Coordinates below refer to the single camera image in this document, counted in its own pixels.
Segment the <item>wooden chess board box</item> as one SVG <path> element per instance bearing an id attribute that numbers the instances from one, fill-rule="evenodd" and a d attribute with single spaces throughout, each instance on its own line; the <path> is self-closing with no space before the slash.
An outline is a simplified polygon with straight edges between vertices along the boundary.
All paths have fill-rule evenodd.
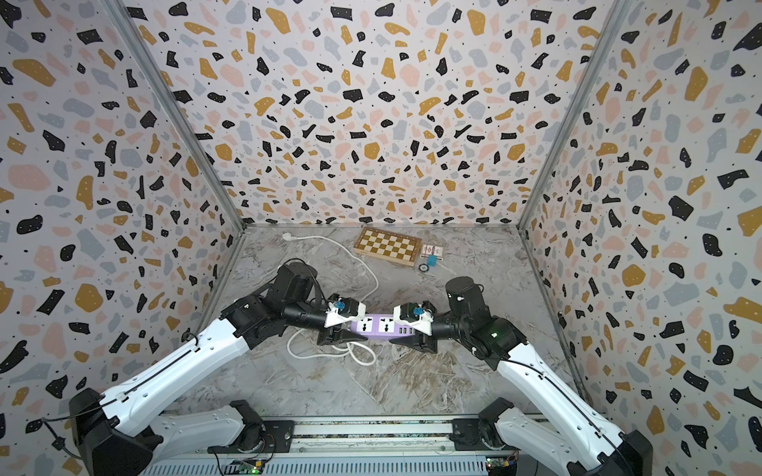
<path id="1" fill-rule="evenodd" d="M 407 267 L 415 266 L 422 248 L 421 238 L 371 227 L 364 228 L 353 245 L 359 255 Z"/>

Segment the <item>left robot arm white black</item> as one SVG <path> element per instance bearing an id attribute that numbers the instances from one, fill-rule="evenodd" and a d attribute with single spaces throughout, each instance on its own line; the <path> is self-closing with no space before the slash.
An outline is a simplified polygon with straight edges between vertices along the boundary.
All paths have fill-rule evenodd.
<path id="1" fill-rule="evenodd" d="M 326 297 L 316 270 L 300 259 L 226 307 L 177 350 L 135 377 L 103 392 L 87 388 L 69 401 L 73 443 L 91 475 L 138 475 L 166 458 L 197 450 L 258 452 L 270 438 L 244 400 L 189 416 L 166 408 L 218 368 L 288 327 L 334 329 L 359 321 L 366 307 L 351 297 Z"/>

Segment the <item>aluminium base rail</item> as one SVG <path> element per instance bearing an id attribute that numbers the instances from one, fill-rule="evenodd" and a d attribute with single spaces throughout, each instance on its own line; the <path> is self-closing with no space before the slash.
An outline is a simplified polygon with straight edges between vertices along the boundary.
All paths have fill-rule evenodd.
<path id="1" fill-rule="evenodd" d="M 487 445 L 474 415 L 266 418 L 267 446 L 176 456 L 148 475 L 548 475 L 525 451 Z"/>

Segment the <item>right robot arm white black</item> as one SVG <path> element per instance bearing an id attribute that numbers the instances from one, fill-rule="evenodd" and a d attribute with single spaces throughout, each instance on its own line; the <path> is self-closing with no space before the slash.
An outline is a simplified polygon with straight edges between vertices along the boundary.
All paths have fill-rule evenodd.
<path id="1" fill-rule="evenodd" d="M 653 446 L 638 430 L 625 432 L 593 410 L 559 377 L 524 333 L 496 317 L 482 287 L 470 277 L 446 283 L 450 308 L 437 313 L 429 301 L 395 307 L 394 321 L 412 328 L 395 344 L 434 353 L 442 340 L 460 343 L 514 385 L 547 419 L 538 424 L 505 399 L 479 415 L 484 445 L 505 444 L 557 475 L 650 475 Z"/>

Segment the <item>playing card box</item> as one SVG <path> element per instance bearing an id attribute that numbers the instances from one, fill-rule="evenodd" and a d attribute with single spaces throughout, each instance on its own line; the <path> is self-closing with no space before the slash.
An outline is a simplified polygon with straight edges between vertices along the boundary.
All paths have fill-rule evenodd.
<path id="1" fill-rule="evenodd" d="M 436 256 L 442 258 L 444 256 L 444 248 L 433 244 L 424 244 L 421 250 L 422 257 Z"/>

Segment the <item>purple power strip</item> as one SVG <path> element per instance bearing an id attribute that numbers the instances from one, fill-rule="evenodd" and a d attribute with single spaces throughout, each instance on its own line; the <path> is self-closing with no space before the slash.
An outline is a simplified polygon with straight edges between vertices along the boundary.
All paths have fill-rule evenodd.
<path id="1" fill-rule="evenodd" d="M 367 339 L 393 340 L 414 334 L 414 329 L 394 321 L 392 315 L 365 315 L 353 321 L 350 330 Z"/>

